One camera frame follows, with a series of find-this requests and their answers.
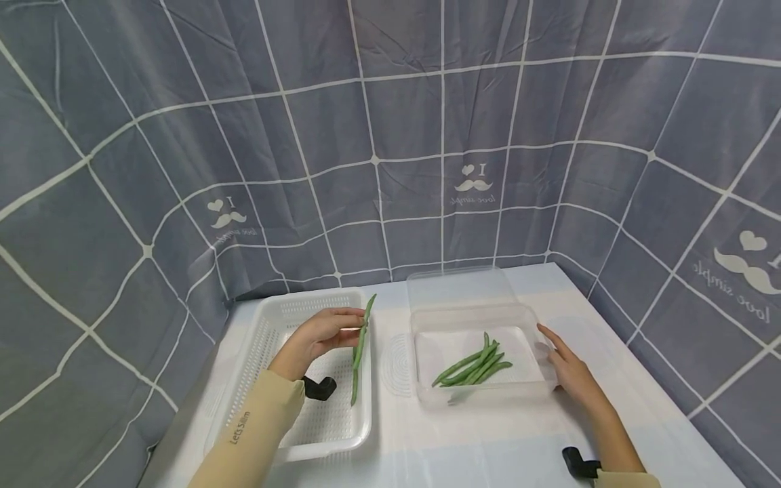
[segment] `beige long-sleeve shirt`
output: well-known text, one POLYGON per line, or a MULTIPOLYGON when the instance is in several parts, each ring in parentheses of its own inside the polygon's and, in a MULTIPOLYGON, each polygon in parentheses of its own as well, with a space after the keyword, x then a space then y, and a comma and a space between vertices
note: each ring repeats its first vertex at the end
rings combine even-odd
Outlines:
MULTIPOLYGON (((282 438, 304 405, 304 382, 270 371, 258 376, 235 420, 201 463, 189 488, 259 488, 282 438)), ((596 488, 660 488, 646 473, 597 471, 596 488)))

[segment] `green beans pile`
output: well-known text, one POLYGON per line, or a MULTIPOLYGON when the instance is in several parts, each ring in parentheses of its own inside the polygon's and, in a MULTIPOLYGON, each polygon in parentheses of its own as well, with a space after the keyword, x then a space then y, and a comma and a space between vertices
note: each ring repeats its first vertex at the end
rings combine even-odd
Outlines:
POLYGON ((355 405, 355 401, 358 400, 358 369, 361 367, 361 359, 363 359, 366 330, 369 328, 369 316, 372 314, 372 305, 374 305, 375 298, 377 298, 377 294, 372 295, 369 303, 366 304, 366 311, 363 312, 363 327, 361 327, 361 332, 358 335, 358 346, 352 348, 352 398, 350 399, 350 406, 355 405))
POLYGON ((509 361, 500 362, 505 353, 497 354, 499 343, 491 341, 488 333, 483 333, 483 349, 475 354, 462 359, 450 368, 445 369, 431 383, 431 386, 440 385, 441 388, 448 386, 467 386, 479 385, 495 375, 502 369, 512 367, 509 361))

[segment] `transparent lid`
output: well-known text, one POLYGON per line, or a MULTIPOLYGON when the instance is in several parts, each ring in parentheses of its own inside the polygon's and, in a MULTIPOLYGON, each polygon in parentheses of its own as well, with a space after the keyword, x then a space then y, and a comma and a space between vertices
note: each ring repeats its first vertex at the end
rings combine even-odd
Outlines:
POLYGON ((505 273, 494 266, 417 272, 407 278, 410 312, 485 305, 518 305, 505 273))

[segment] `fabric backdrop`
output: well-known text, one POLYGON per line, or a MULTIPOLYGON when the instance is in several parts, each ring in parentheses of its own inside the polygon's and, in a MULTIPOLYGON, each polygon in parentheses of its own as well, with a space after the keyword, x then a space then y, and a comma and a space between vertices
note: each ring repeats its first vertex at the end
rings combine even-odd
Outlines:
POLYGON ((781 3, 0 3, 0 486, 134 486, 227 305, 558 263, 781 476, 781 3))

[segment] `table surface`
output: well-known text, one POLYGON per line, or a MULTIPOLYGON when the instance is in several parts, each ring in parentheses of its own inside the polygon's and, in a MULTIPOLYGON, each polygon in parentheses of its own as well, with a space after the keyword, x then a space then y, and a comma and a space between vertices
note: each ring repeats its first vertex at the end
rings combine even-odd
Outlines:
MULTIPOLYGON (((505 274, 518 299, 589 365, 662 486, 743 486, 556 264, 505 274)), ((406 285, 363 290, 382 297, 373 308, 370 334, 375 361, 369 439, 351 453, 277 466, 266 486, 588 486, 571 478, 562 460, 567 446, 594 457, 586 419, 564 392, 523 407, 422 408, 406 364, 398 360, 409 335, 406 285)), ((243 302, 231 312, 219 349, 158 445, 142 488, 187 486, 259 303, 243 302)))

